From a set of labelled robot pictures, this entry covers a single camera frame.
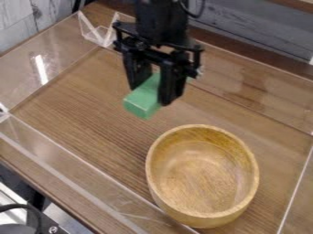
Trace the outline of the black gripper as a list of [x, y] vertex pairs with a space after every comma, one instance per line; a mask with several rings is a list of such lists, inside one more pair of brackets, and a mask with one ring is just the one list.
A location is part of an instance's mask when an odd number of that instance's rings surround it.
[[[197, 18], [205, 2], [195, 14], [188, 10], [188, 0], [135, 0], [135, 22], [116, 21], [114, 49], [121, 52], [123, 66], [129, 89], [136, 89], [151, 76], [149, 61], [161, 62], [157, 102], [167, 106], [184, 91], [187, 76], [195, 78], [200, 67], [201, 46], [187, 35], [188, 17]], [[175, 62], [151, 47], [169, 47], [172, 53], [191, 52], [192, 61], [185, 58]]]

